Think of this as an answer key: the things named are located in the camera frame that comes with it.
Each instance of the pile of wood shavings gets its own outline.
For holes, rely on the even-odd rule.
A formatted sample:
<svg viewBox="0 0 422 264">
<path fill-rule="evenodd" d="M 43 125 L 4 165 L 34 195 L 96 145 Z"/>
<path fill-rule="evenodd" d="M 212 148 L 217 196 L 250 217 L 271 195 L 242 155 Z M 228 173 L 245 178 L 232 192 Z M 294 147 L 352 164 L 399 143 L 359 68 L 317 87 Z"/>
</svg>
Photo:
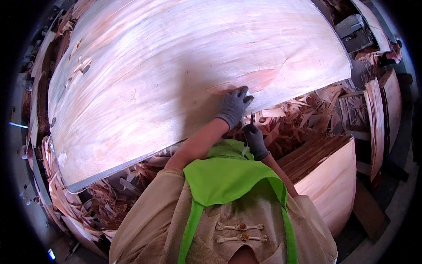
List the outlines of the pile of wood shavings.
<svg viewBox="0 0 422 264">
<path fill-rule="evenodd" d="M 88 193 L 92 198 L 84 204 L 89 208 L 87 214 L 99 221 L 99 229 L 106 230 L 117 230 L 138 199 L 122 195 L 117 197 L 107 180 L 92 184 L 88 188 Z"/>
<path fill-rule="evenodd" d="M 334 133 L 341 122 L 335 105 L 346 90 L 347 83 L 341 81 L 257 112 L 254 124 L 262 131 L 265 146 L 273 157 L 278 160 L 311 138 Z M 245 122 L 250 123 L 250 116 Z M 245 141 L 240 125 L 224 138 Z"/>
</svg>

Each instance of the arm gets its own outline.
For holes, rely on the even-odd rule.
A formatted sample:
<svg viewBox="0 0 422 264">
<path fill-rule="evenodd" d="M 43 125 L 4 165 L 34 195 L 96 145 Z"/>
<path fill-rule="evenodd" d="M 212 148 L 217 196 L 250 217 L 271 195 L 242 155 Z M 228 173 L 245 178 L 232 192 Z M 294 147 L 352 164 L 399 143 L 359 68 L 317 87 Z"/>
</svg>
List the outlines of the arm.
<svg viewBox="0 0 422 264">
<path fill-rule="evenodd" d="M 205 159 L 208 151 L 229 128 L 229 125 L 223 119 L 214 118 L 195 135 L 188 138 L 164 168 L 184 169 L 194 160 Z"/>
<path fill-rule="evenodd" d="M 299 194 L 295 189 L 292 181 L 287 177 L 284 171 L 280 168 L 270 152 L 265 147 L 264 138 L 262 132 L 254 125 L 246 125 L 243 128 L 245 133 L 246 141 L 248 142 L 249 148 L 256 161 L 261 161 L 268 167 L 270 167 L 284 182 L 287 188 L 287 192 L 291 197 L 295 198 Z"/>
<path fill-rule="evenodd" d="M 277 164 L 276 160 L 274 160 L 274 158 L 271 155 L 266 155 L 265 158 L 263 158 L 261 161 L 262 161 L 262 163 L 264 163 L 268 167 L 272 168 L 273 171 L 280 177 L 280 179 L 286 185 L 287 192 L 290 194 L 290 196 L 292 198 L 299 196 L 299 194 L 296 191 L 296 188 L 293 185 L 292 181 L 284 173 L 284 171 L 280 168 L 280 166 Z"/>
<path fill-rule="evenodd" d="M 246 107 L 254 99 L 247 96 L 248 87 L 234 90 L 223 98 L 220 113 L 205 127 L 188 138 L 179 150 L 170 158 L 165 169 L 184 169 L 189 163 L 197 159 L 205 159 L 212 146 L 219 141 L 221 136 L 239 123 Z"/>
</svg>

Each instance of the hand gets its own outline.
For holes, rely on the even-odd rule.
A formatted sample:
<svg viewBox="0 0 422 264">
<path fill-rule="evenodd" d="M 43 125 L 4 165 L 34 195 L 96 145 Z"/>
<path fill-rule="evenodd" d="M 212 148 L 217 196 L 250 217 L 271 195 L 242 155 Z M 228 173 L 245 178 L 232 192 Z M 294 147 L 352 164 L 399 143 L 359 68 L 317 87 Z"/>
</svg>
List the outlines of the hand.
<svg viewBox="0 0 422 264">
<path fill-rule="evenodd" d="M 243 117 L 246 107 L 251 104 L 254 97 L 246 96 L 248 92 L 247 86 L 240 87 L 239 90 L 234 90 L 231 94 L 226 94 L 221 104 L 220 113 L 216 116 L 221 118 L 229 125 L 232 130 L 240 119 Z"/>
<path fill-rule="evenodd" d="M 245 133 L 249 149 L 256 161 L 261 161 L 268 154 L 270 154 L 270 152 L 265 147 L 264 138 L 262 137 L 261 130 L 259 130 L 254 125 L 246 125 L 243 127 L 242 130 L 243 133 Z"/>
</svg>

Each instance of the person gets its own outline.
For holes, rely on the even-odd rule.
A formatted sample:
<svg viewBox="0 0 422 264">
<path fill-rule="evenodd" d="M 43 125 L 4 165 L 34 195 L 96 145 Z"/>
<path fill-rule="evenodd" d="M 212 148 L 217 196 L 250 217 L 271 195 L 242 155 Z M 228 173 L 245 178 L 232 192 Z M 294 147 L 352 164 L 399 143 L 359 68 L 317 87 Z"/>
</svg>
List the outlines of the person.
<svg viewBox="0 0 422 264">
<path fill-rule="evenodd" d="M 310 198 L 298 195 L 253 124 L 244 143 L 221 136 L 253 97 L 241 87 L 188 138 L 129 211 L 110 263 L 336 263 L 337 249 Z"/>
<path fill-rule="evenodd" d="M 403 44 L 400 40 L 397 40 L 396 43 L 393 44 L 393 50 L 390 52 L 385 52 L 381 57 L 379 57 L 378 62 L 380 67 L 387 66 L 393 63 L 400 63 L 403 55 L 401 48 Z"/>
<path fill-rule="evenodd" d="M 33 159 L 33 155 L 32 155 L 32 148 L 29 147 L 27 149 L 26 145 L 22 145 L 22 147 L 18 148 L 17 153 L 18 153 L 19 157 L 21 157 L 21 159 L 28 160 L 29 167 L 31 168 L 31 170 L 34 170 L 33 169 L 34 159 Z"/>
</svg>

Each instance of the wood veneer sheet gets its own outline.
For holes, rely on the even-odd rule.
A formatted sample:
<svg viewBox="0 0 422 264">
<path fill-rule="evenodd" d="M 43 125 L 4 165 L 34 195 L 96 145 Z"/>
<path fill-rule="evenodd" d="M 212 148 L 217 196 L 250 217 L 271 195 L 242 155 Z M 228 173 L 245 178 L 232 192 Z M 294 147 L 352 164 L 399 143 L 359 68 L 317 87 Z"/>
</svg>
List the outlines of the wood veneer sheet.
<svg viewBox="0 0 422 264">
<path fill-rule="evenodd" d="M 95 1 L 49 87 L 66 185 L 191 136 L 218 112 L 208 88 L 260 70 L 278 74 L 247 75 L 257 91 L 248 113 L 350 77 L 310 0 Z"/>
</svg>

